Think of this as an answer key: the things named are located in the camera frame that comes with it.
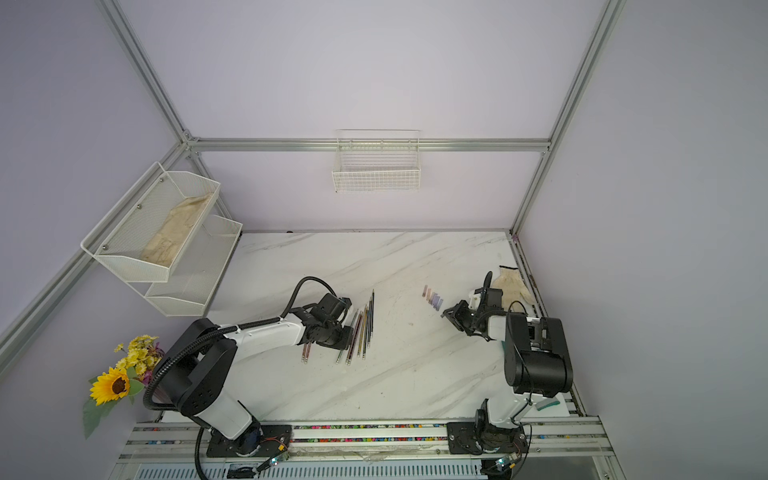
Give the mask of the aluminium frame profile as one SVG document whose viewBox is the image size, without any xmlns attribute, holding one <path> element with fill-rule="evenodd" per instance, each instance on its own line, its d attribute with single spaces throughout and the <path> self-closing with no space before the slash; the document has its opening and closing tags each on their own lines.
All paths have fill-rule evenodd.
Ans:
<svg viewBox="0 0 768 480">
<path fill-rule="evenodd" d="M 539 152 L 542 157 L 534 172 L 510 228 L 518 233 L 546 176 L 562 136 L 575 113 L 584 90 L 594 72 L 599 55 L 610 38 L 624 9 L 622 1 L 607 1 L 603 4 L 594 31 L 589 38 L 587 49 L 579 63 L 577 73 L 566 94 L 553 131 L 547 139 L 525 138 L 194 138 L 185 131 L 177 111 L 171 104 L 167 91 L 151 66 L 138 37 L 129 25 L 125 12 L 116 1 L 99 1 L 96 4 L 105 22 L 112 30 L 118 44 L 147 89 L 155 106 L 174 134 L 174 144 L 161 161 L 148 169 L 131 186 L 121 199 L 99 221 L 96 228 L 102 230 L 121 217 L 131 200 L 150 190 L 152 182 L 159 178 L 162 170 L 174 167 L 179 161 L 187 160 L 197 173 L 208 179 L 211 173 L 200 155 L 203 152 L 334 152 L 371 151 L 377 157 L 386 153 L 401 151 L 410 147 L 423 152 Z M 80 249 L 67 261 L 62 269 L 44 289 L 22 311 L 17 319 L 1 335 L 1 374 L 8 375 L 32 343 L 42 333 L 64 303 L 72 290 L 87 273 L 94 260 L 88 249 Z"/>
</svg>

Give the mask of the white mesh wall shelf upper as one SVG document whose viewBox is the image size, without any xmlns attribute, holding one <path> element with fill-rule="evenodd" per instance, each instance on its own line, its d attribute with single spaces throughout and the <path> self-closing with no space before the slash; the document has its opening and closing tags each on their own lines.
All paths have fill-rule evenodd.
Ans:
<svg viewBox="0 0 768 480">
<path fill-rule="evenodd" d="M 80 243 L 81 249 L 126 283 L 165 283 L 178 265 L 191 239 L 218 200 L 221 184 L 189 171 L 152 165 L 121 198 L 121 203 Z M 189 197 L 211 194 L 208 205 L 193 226 L 170 267 L 151 264 L 140 255 L 160 230 L 170 210 Z"/>
</svg>

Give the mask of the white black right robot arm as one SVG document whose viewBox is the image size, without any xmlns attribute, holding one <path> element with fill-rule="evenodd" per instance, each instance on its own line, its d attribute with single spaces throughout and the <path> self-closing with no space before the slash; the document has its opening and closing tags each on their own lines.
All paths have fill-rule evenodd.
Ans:
<svg viewBox="0 0 768 480">
<path fill-rule="evenodd" d="M 530 317 L 503 305 L 503 291 L 489 286 L 444 310 L 442 316 L 469 337 L 499 342 L 508 388 L 486 398 L 470 422 L 446 425 L 452 454 L 513 454 L 529 449 L 524 416 L 570 391 L 573 369 L 562 321 Z"/>
</svg>

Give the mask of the cream knitted work glove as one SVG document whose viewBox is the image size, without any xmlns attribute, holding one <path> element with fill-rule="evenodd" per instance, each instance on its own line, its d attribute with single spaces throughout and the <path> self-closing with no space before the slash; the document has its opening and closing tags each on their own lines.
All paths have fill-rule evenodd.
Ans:
<svg viewBox="0 0 768 480">
<path fill-rule="evenodd" d="M 517 267 L 500 266 L 500 274 L 492 281 L 491 287 L 502 291 L 504 309 L 508 309 L 514 301 L 519 301 L 525 306 L 535 304 L 535 299 Z"/>
</svg>

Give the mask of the red pencil with orange cap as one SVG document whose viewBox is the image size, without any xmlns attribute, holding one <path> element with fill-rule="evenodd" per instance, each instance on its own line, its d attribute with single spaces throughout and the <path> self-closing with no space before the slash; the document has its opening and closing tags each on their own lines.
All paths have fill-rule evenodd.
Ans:
<svg viewBox="0 0 768 480">
<path fill-rule="evenodd" d="M 304 345 L 304 349 L 303 349 L 303 352 L 302 352 L 302 362 L 303 363 L 307 363 L 308 362 L 309 356 L 310 356 L 310 353 L 311 353 L 311 347 L 312 347 L 312 345 L 310 343 L 307 343 L 307 344 Z"/>
</svg>

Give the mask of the white mesh wall shelf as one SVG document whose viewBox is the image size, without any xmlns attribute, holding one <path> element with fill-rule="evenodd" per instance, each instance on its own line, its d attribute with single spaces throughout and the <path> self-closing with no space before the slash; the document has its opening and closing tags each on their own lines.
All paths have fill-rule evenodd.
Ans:
<svg viewBox="0 0 768 480">
<path fill-rule="evenodd" d="M 126 283 L 165 283 L 178 265 L 191 239 L 218 200 L 221 184 L 189 171 L 152 165 L 121 198 L 121 203 L 80 243 L 81 249 Z M 160 230 L 170 210 L 189 197 L 211 194 L 208 205 L 193 226 L 170 267 L 151 264 L 140 255 Z"/>
<path fill-rule="evenodd" d="M 166 317 L 201 317 L 242 233 L 242 224 L 210 214 L 191 239 L 165 283 L 153 283 L 144 298 Z"/>
</svg>

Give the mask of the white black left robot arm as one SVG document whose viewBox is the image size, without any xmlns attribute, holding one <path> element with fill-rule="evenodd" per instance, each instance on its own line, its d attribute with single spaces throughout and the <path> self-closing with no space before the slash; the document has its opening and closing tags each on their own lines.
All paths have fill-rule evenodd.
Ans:
<svg viewBox="0 0 768 480">
<path fill-rule="evenodd" d="M 325 294 L 318 302 L 292 307 L 278 317 L 222 326 L 194 321 L 154 367 L 143 405 L 175 411 L 218 435 L 231 453 L 254 456 L 268 442 L 261 422 L 227 390 L 237 362 L 274 349 L 316 344 L 342 351 L 353 330 L 344 324 L 352 302 Z"/>
</svg>

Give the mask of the green rubber work glove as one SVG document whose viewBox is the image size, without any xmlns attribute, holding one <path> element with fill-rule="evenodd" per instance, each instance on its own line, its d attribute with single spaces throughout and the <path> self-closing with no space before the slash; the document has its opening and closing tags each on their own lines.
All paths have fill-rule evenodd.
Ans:
<svg viewBox="0 0 768 480">
<path fill-rule="evenodd" d="M 545 398 L 535 404 L 535 408 L 537 411 L 542 411 L 547 408 L 551 408 L 554 406 L 557 406 L 560 404 L 560 401 L 557 398 Z"/>
</svg>

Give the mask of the white mesh wall shelf lower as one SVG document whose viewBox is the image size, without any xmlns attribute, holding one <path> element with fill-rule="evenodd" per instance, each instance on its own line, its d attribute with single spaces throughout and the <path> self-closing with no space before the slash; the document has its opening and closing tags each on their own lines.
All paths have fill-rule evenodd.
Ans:
<svg viewBox="0 0 768 480">
<path fill-rule="evenodd" d="M 242 224 L 210 214 L 191 239 L 165 283 L 153 283 L 144 298 L 166 317 L 201 317 L 242 233 Z"/>
</svg>

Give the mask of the artificial sunflower bouquet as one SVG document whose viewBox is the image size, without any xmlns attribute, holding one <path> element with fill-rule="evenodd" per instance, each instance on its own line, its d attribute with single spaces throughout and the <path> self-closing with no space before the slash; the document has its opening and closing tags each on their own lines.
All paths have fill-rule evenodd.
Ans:
<svg viewBox="0 0 768 480">
<path fill-rule="evenodd" d="M 114 350 L 122 357 L 115 365 L 89 381 L 90 389 L 82 409 L 84 438 L 88 439 L 101 420 L 114 407 L 128 400 L 133 402 L 153 378 L 153 370 L 165 356 L 159 338 L 140 335 L 128 344 L 118 344 Z"/>
</svg>

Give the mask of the yellow pencil with clear cap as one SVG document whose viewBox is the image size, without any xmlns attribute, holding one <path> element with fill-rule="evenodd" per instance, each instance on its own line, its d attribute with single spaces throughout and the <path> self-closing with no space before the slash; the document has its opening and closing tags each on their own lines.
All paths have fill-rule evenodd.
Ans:
<svg viewBox="0 0 768 480">
<path fill-rule="evenodd" d="M 359 328 L 359 332 L 358 332 L 357 353 L 356 353 L 357 357 L 361 357 L 362 356 L 362 350 L 363 350 L 363 346 L 364 346 L 364 343 L 365 343 L 364 338 L 365 338 L 366 324 L 367 324 L 367 320 L 368 320 L 368 311 L 369 311 L 369 306 L 366 305 L 364 307 L 364 309 L 363 309 L 363 312 L 362 312 L 362 315 L 361 315 L 361 320 L 360 320 L 360 325 L 359 325 L 360 328 Z"/>
</svg>

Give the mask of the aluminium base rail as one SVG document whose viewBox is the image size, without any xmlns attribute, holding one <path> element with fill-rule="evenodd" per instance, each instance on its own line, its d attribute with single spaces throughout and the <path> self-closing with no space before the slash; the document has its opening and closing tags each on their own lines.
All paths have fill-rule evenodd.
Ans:
<svg viewBox="0 0 768 480">
<path fill-rule="evenodd" d="M 138 423 L 113 479 L 622 479 L 596 417 L 540 418 L 510 448 L 461 453 L 446 420 L 268 422 L 252 457 L 189 422 Z"/>
</svg>

